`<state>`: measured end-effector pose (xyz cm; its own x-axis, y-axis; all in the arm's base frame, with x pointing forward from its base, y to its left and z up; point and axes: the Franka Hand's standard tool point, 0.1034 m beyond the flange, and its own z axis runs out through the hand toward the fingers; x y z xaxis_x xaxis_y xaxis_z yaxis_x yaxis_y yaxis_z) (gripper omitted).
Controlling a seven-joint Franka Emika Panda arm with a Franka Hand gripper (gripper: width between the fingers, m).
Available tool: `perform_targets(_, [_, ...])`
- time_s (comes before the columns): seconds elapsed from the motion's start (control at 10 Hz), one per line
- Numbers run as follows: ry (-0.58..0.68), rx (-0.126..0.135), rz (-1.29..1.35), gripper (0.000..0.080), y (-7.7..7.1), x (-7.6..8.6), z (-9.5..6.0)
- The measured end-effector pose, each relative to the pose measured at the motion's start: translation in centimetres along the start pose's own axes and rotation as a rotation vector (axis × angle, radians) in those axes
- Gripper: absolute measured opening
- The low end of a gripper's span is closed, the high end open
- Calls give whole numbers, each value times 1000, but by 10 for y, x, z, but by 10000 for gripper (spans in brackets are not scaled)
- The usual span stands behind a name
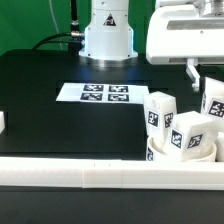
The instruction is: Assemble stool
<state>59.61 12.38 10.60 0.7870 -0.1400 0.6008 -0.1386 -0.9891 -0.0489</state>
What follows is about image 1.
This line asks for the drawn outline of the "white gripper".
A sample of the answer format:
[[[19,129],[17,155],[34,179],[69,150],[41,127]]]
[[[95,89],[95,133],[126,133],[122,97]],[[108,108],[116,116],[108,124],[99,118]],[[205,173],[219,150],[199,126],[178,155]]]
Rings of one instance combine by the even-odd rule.
[[[224,16],[201,17],[194,5],[164,6],[151,16],[146,58],[151,64],[185,64],[194,92],[199,64],[224,64]]]

